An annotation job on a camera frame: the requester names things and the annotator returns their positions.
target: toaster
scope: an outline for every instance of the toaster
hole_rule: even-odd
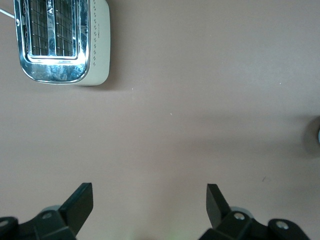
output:
[[[14,0],[19,61],[33,80],[94,86],[108,77],[110,12],[105,0]]]

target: reflective metal surface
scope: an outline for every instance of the reflective metal surface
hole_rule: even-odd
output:
[[[88,0],[14,0],[20,64],[38,82],[79,82],[89,68]]]

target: metal screw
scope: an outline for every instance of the metal screw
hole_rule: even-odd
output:
[[[52,217],[52,213],[51,212],[47,212],[47,213],[42,215],[42,219],[49,219],[51,217]]]
[[[286,224],[284,221],[277,221],[275,224],[276,224],[277,227],[280,228],[280,229],[284,229],[284,230],[289,229],[288,224]]]
[[[244,216],[242,213],[240,213],[240,212],[235,213],[235,214],[234,214],[234,217],[235,217],[235,219],[237,219],[237,220],[245,220],[245,219],[246,219],[245,216]]]
[[[1,222],[0,222],[0,228],[1,228],[1,227],[4,227],[4,226],[7,225],[8,223],[9,223],[8,220],[1,221]]]

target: white cable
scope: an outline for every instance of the white cable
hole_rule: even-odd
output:
[[[3,13],[3,14],[5,14],[5,15],[9,16],[10,18],[15,19],[15,16],[14,16],[14,15],[12,15],[11,13],[9,13],[9,12],[1,9],[1,8],[0,8],[0,13]]]

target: metal wire grill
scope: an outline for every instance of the metal wire grill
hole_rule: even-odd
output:
[[[31,52],[46,56],[48,50],[47,5],[46,0],[30,0]]]
[[[57,56],[73,56],[72,0],[55,0],[55,44]]]

